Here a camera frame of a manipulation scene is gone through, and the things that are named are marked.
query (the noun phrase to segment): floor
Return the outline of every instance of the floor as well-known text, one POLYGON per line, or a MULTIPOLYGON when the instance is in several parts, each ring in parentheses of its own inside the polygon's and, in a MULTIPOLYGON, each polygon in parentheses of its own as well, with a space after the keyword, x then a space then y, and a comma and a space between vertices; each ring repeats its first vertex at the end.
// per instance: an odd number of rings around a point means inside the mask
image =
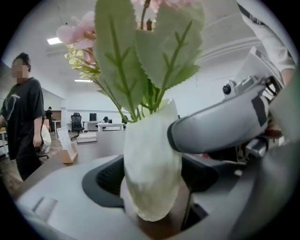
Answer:
MULTIPOLYGON (((76 135, 76 133, 69 133, 70 137, 73 137, 76 135)), ((48 156, 51 157, 55 155, 58 151, 61 150, 61 144, 58 140, 57 134, 51 134, 51 148, 48 153, 48 156)), ((46 157, 41 158, 41 161, 47 161, 46 157)), ((15 160, 9 160, 9 158, 1 158, 0 159, 0 171, 2 175, 3 182, 5 186, 7 187, 9 193, 11 195, 14 194, 14 192, 20 187, 20 185, 23 183, 20 174, 17 169, 17 165, 15 160)))

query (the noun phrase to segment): ceiling light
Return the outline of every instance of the ceiling light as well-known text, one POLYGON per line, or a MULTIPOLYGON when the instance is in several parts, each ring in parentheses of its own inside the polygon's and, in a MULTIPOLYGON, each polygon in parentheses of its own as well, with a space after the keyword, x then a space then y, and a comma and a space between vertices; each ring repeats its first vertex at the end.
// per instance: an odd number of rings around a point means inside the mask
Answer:
POLYGON ((47 39, 47 41, 50 45, 61 43, 61 41, 58 39, 58 37, 47 39))
POLYGON ((82 83, 91 83, 92 80, 88 79, 74 79, 75 82, 82 82, 82 83))

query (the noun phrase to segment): short hair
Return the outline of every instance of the short hair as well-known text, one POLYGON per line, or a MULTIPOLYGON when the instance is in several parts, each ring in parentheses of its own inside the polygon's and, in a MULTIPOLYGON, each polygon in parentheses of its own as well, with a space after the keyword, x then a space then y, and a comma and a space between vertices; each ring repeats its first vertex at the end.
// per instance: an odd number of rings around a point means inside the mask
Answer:
POLYGON ((20 53, 13 61, 13 63, 17 60, 17 59, 21 59, 23 64, 24 65, 27 65, 29 68, 28 68, 28 71, 30 72, 31 71, 31 61, 30 61, 30 58, 29 58, 29 55, 26 54, 26 53, 20 53))

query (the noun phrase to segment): white sleeve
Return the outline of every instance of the white sleeve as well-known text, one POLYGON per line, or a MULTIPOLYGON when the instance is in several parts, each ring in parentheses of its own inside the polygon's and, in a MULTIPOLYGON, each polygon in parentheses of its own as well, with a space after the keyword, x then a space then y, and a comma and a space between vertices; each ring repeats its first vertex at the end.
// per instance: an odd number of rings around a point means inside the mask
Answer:
POLYGON ((243 14, 242 18, 262 42, 270 61, 280 72, 284 69, 295 69, 295 63, 287 48, 268 26, 258 25, 243 14))

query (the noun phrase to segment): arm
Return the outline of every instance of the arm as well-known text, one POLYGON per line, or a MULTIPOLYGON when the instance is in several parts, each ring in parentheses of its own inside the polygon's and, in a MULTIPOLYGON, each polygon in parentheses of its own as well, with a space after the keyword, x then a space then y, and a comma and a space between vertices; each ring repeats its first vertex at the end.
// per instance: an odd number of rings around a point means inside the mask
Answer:
POLYGON ((39 147, 42 143, 42 117, 44 116, 44 98, 40 83, 34 80, 30 89, 30 111, 34 120, 34 147, 39 147))
POLYGON ((42 117, 34 119, 34 137, 33 137, 34 147, 39 147, 42 144, 41 129, 42 129, 42 117))
POLYGON ((262 42, 270 61, 281 72, 286 86, 290 82, 296 67, 287 48, 269 27, 255 24, 244 15, 242 15, 242 18, 262 42))
POLYGON ((0 115, 0 128, 4 126, 4 117, 0 115))

